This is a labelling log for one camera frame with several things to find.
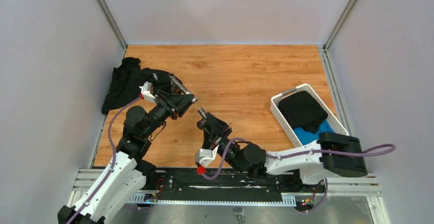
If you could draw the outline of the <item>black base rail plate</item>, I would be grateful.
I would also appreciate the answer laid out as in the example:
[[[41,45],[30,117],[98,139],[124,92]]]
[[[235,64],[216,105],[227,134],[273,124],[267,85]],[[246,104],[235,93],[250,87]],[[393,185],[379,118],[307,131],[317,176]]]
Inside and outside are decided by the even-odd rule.
[[[198,175],[194,168],[138,167],[127,174],[121,186],[130,187],[139,180],[139,189],[126,200],[128,204],[151,205],[214,205],[214,206],[272,206],[311,209],[315,197],[325,193],[327,184],[302,184],[298,171],[265,178],[258,182],[224,169],[213,181]]]

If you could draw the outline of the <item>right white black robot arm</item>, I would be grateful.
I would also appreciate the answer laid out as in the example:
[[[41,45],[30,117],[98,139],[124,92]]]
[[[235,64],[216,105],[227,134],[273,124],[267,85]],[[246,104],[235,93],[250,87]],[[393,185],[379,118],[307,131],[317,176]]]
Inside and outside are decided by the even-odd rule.
[[[297,171],[292,178],[296,190],[304,192],[331,176],[363,177],[368,174],[360,142],[355,137],[332,132],[304,146],[283,151],[266,151],[242,138],[229,139],[231,127],[203,110],[198,129],[203,131],[202,147],[195,155],[197,173],[208,181],[215,180],[224,163],[235,171],[246,173],[255,181]]]

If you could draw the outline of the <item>black cloth in basket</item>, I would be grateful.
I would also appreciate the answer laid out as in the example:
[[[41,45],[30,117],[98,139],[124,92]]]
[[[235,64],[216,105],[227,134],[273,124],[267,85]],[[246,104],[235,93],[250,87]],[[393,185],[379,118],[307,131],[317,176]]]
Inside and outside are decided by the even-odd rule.
[[[277,108],[291,128],[301,128],[311,133],[317,133],[320,125],[328,118],[328,113],[307,91],[283,98]]]

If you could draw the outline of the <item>white plastic basket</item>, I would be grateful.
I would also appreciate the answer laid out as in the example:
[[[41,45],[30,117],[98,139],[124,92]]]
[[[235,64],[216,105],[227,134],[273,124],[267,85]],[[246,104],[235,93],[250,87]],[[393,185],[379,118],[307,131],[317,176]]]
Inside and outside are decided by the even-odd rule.
[[[349,135],[330,108],[307,83],[273,96],[270,110],[294,147],[316,140],[322,132]]]

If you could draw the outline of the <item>grey faucet with lever handle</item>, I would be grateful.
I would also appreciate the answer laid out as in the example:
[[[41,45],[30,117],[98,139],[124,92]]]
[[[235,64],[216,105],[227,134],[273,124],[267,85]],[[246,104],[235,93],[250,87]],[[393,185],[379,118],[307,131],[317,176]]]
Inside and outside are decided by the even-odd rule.
[[[171,82],[171,92],[173,94],[191,94],[191,91],[188,90],[183,83],[178,79],[175,74],[169,74],[170,82]]]

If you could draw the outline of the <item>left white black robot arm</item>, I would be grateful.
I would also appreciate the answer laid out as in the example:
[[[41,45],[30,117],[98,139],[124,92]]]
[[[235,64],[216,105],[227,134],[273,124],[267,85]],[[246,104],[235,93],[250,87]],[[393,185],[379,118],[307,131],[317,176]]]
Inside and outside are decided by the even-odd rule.
[[[167,119],[182,117],[197,100],[191,92],[158,91],[150,111],[134,101],[125,106],[123,136],[112,146],[112,159],[75,204],[61,207],[58,223],[110,223],[134,193],[152,189],[157,183],[156,167],[143,160],[151,146],[149,137]]]

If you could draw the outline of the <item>grey tee pipe fitting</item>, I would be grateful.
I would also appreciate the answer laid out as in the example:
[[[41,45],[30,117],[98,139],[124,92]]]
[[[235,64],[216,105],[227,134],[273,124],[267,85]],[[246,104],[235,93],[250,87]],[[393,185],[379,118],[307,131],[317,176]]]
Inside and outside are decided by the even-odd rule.
[[[186,94],[188,102],[195,104],[198,101],[198,98],[194,94]]]

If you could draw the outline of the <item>black cloth with white print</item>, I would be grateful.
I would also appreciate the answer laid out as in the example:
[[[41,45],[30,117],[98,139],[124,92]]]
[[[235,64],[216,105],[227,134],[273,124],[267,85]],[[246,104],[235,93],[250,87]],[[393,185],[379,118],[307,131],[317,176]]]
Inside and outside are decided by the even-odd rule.
[[[134,57],[125,57],[120,66],[113,68],[112,79],[108,94],[106,95],[101,113],[107,115],[109,111],[122,108],[137,99],[140,86],[149,82],[153,85],[153,94],[158,90],[171,92],[169,72],[140,68],[141,60]]]

